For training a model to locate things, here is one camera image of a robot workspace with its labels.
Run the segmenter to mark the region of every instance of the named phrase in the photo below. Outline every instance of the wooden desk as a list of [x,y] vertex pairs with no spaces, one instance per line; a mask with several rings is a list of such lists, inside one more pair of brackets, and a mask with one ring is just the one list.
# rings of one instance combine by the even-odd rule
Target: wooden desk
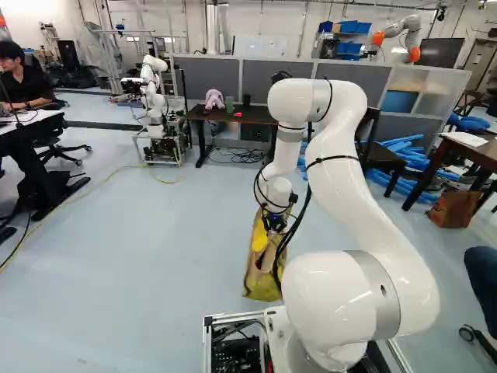
[[478,136],[488,140],[488,142],[476,148],[440,135],[443,139],[442,143],[436,150],[429,167],[422,174],[422,178],[417,182],[402,205],[402,210],[408,211],[412,207],[421,192],[431,183],[436,171],[449,153],[462,155],[481,167],[478,177],[471,185],[471,190],[480,190],[490,175],[497,173],[497,140],[494,134],[479,134]]
[[205,105],[197,104],[186,114],[186,119],[191,120],[196,125],[199,136],[200,157],[196,161],[195,167],[202,167],[203,162],[209,156],[212,145],[205,145],[205,135],[203,133],[203,122],[205,120],[220,122],[239,122],[240,124],[267,124],[271,128],[271,149],[269,150],[269,159],[273,159],[274,148],[276,144],[276,133],[278,131],[278,122],[271,117],[267,106],[250,106],[248,109],[243,105],[235,105],[233,113],[242,113],[241,117],[233,117],[226,109],[214,107],[209,113],[204,114]]

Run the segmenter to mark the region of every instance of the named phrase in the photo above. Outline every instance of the electronics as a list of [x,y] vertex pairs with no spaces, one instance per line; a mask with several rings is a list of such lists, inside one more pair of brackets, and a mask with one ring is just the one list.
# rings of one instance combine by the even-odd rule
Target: electronics
[[436,68],[454,68],[463,38],[436,38],[421,41],[421,58],[415,63]]

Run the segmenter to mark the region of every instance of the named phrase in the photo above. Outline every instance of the ceiling pipe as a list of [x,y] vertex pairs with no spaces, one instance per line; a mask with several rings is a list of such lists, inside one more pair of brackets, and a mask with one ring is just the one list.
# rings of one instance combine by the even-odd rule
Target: ceiling pipe
[[219,54],[219,9],[217,0],[206,4],[207,53]]
[[231,34],[228,25],[229,3],[227,1],[220,2],[217,9],[219,12],[219,27],[223,33],[224,53],[231,54]]

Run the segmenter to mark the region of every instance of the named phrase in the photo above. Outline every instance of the white desk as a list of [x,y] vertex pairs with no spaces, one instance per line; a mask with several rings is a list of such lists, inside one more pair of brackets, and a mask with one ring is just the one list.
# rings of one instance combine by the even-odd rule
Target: white desk
[[[37,111],[30,111],[26,113],[19,113],[17,117],[19,118],[19,122],[22,125],[28,126],[30,124],[39,122],[43,119],[47,119],[50,117],[54,117],[60,113],[63,113],[62,110],[43,110],[39,109]],[[7,134],[16,129],[17,119],[15,116],[11,115],[10,117],[0,118],[0,136],[3,134]]]

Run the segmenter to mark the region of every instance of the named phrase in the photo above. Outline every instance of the white wall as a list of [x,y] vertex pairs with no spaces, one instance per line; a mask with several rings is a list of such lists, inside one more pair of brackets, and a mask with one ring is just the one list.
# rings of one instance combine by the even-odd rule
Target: white wall
[[[374,0],[366,0],[365,2],[374,3]],[[422,0],[395,0],[394,3],[421,6],[424,2]],[[173,33],[178,36],[185,36],[187,24],[190,51],[201,50],[202,47],[205,47],[205,18],[202,0],[186,0],[186,23],[180,0],[149,1],[142,8],[147,11],[144,13],[144,21],[148,29],[156,30],[157,33],[169,33],[165,4],[167,4],[172,18]],[[320,22],[327,20],[328,15],[330,15],[330,20],[336,22],[343,19],[358,19],[364,22],[372,22],[372,31],[376,31],[414,13],[414,11],[409,9],[348,5],[345,17],[342,17],[343,7],[344,5],[334,4],[330,13],[330,4],[309,3],[304,28],[304,39],[301,45],[301,57],[309,58],[311,56],[318,25]],[[133,13],[137,9],[136,2],[133,0],[129,2],[110,2],[110,9],[115,23],[121,22],[121,19],[125,18],[127,29],[131,30],[137,27],[136,15]],[[286,38],[286,56],[295,58],[302,33],[304,12],[305,4],[303,2],[266,1],[262,6],[261,17],[261,2],[259,0],[231,0],[228,11],[229,28],[232,35],[263,35]],[[434,12],[417,11],[417,13],[422,17],[421,37],[424,37],[428,33]],[[136,53],[129,43],[121,42],[120,47],[123,49],[124,58],[128,64],[138,62]],[[397,38],[384,42],[384,52],[388,60],[390,59],[390,52],[393,47],[400,47]]]
[[45,44],[39,22],[53,23],[61,39],[75,40],[80,33],[76,0],[0,0],[0,8],[21,47],[40,49]]
[[[376,0],[361,0],[361,2],[375,3]],[[83,13],[87,21],[99,23],[93,0],[80,0]],[[443,22],[435,21],[431,37],[464,37],[463,52],[460,55],[460,63],[464,60],[471,49],[475,37],[486,38],[486,33],[473,30],[487,31],[490,25],[485,20],[497,19],[497,2],[489,3],[485,12],[478,11],[478,0],[467,0],[464,12],[457,24],[464,0],[453,0],[447,10],[446,19]],[[186,9],[182,0],[146,0],[146,6],[137,8],[136,0],[113,1],[110,0],[110,11],[113,22],[124,23],[128,30],[137,29],[136,10],[141,9],[145,25],[155,33],[169,35],[169,16],[171,19],[172,32],[178,37],[186,37],[188,34],[189,50],[201,50],[206,45],[205,40],[205,18],[203,0],[186,0]],[[417,5],[432,2],[426,0],[394,0],[396,5]],[[9,29],[15,41],[23,47],[38,48],[43,43],[42,34],[38,28],[38,22],[52,22],[56,27],[61,39],[75,40],[79,44],[79,52],[85,53],[85,31],[81,27],[81,15],[78,10],[77,0],[0,0],[0,8],[7,19]],[[234,35],[263,35],[283,37],[287,39],[287,57],[295,58],[299,39],[302,32],[302,21],[305,5],[303,2],[270,2],[265,1],[261,12],[259,0],[231,0],[228,13],[230,31]],[[309,3],[306,25],[304,28],[304,39],[301,45],[301,57],[309,58],[315,39],[318,24],[328,19],[338,22],[342,19],[358,19],[364,22],[372,22],[371,32],[381,30],[396,20],[414,13],[409,9],[389,9],[373,6],[348,5],[344,12],[344,5],[324,3]],[[425,37],[429,32],[433,12],[418,11],[422,17],[422,35]],[[118,44],[123,52],[127,67],[139,62],[134,45],[125,39],[118,39]],[[182,41],[181,50],[186,43]],[[385,40],[384,52],[388,61],[391,60],[391,49],[400,47],[398,38]]]

